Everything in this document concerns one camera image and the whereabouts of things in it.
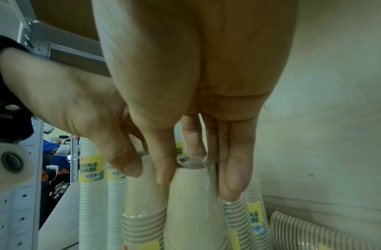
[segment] hand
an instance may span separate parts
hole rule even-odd
[[[292,44],[296,0],[93,0],[104,57],[134,123],[168,183],[173,126],[189,154],[219,163],[222,198],[236,200],[252,176],[257,118]]]
[[[111,78],[6,49],[0,71],[8,88],[43,121],[92,140],[121,173],[137,177],[141,162],[128,135],[145,141]]]

